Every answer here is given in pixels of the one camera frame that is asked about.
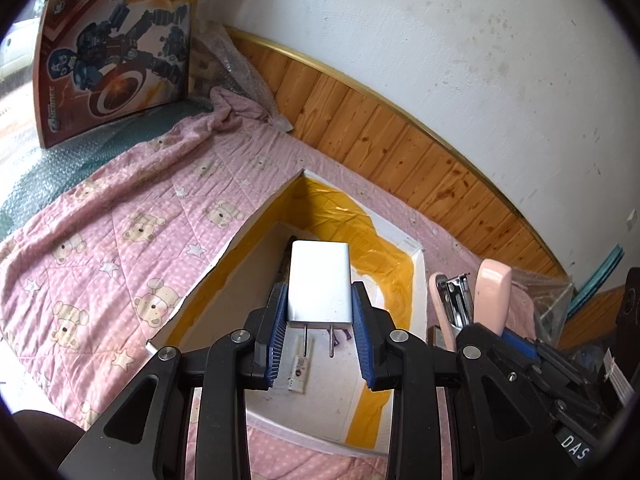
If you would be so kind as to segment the clear plastic bag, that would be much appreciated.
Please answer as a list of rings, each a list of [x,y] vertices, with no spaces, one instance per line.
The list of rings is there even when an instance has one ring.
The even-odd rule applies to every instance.
[[[567,321],[574,297],[571,278],[552,278],[533,271],[514,269],[512,285],[522,292],[533,306],[533,321],[538,339],[556,347]]]

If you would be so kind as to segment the purple silver hero figure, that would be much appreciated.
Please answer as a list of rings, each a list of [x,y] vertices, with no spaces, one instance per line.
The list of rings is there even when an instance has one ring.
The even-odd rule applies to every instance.
[[[349,330],[337,330],[333,336],[333,342],[339,346],[342,342],[352,340],[352,333]]]

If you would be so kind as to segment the clear glue tube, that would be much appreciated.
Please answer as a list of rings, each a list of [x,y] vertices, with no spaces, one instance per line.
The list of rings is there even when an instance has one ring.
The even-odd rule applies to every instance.
[[[288,391],[304,394],[308,382],[312,357],[312,341],[298,335],[295,339],[294,353],[290,374],[288,375]]]

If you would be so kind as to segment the teal board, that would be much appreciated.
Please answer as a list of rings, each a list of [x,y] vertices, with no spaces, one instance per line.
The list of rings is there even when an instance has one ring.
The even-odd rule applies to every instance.
[[[588,304],[591,298],[600,290],[615,271],[624,258],[624,255],[624,248],[620,246],[620,244],[616,244],[597,270],[591,275],[591,278],[576,292],[567,310],[568,318],[572,318],[580,309]]]

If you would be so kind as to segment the pink bear-print quilt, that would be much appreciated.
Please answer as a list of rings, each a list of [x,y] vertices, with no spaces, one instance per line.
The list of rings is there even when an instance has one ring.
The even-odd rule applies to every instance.
[[[251,214],[311,171],[422,246],[428,270],[475,272],[446,230],[307,144],[251,100],[220,90],[209,113],[158,118],[163,133],[63,193],[1,245],[1,330],[62,416],[90,427],[142,367],[146,342]]]

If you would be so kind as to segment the pink stapler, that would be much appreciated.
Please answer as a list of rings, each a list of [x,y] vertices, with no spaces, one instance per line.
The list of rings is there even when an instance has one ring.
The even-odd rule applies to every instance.
[[[475,287],[466,274],[447,278],[442,272],[431,274],[427,285],[446,350],[456,350],[457,336],[473,323],[480,323],[498,337],[502,335],[511,298],[510,266],[497,260],[483,260]]]

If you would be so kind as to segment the robot toy box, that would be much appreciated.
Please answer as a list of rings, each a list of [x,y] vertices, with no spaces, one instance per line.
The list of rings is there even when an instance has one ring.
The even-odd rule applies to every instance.
[[[182,99],[196,0],[47,0],[34,59],[42,148]]]

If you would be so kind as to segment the bubble wrap at headboard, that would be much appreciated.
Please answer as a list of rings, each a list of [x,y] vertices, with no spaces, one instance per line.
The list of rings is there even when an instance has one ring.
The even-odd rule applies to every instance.
[[[258,103],[277,129],[293,130],[288,118],[280,113],[265,79],[235,47],[224,26],[197,21],[191,32],[188,97],[212,107],[210,90],[213,88],[223,88]]]

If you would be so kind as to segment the white phone charger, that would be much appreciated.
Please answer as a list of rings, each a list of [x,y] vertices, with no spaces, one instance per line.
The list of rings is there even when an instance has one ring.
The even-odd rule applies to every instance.
[[[288,324],[329,332],[334,358],[335,330],[352,325],[352,274],[347,243],[296,240],[288,279]]]

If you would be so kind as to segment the white cardboard box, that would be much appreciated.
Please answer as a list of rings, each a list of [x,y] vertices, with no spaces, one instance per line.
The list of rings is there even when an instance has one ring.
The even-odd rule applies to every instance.
[[[148,346],[206,348],[239,330],[285,281],[279,373],[270,389],[247,393],[248,420],[319,451],[383,455],[393,397],[361,376],[347,286],[361,282],[373,307],[424,337],[424,274],[414,237],[303,170],[244,221]]]

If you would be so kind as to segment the black marker pen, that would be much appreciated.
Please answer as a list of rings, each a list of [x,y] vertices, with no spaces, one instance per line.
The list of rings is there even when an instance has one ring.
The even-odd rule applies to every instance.
[[[283,258],[281,260],[279,270],[276,277],[277,283],[287,283],[290,278],[290,269],[291,269],[291,258],[292,258],[292,248],[293,243],[296,242],[297,237],[292,235],[285,246],[285,251]]]

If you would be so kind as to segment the wooden headboard panel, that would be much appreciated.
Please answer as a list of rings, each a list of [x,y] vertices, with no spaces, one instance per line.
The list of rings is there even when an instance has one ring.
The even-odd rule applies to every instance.
[[[480,258],[568,280],[561,262],[488,178],[382,96],[292,49],[228,28],[266,82],[292,135],[399,198]]]

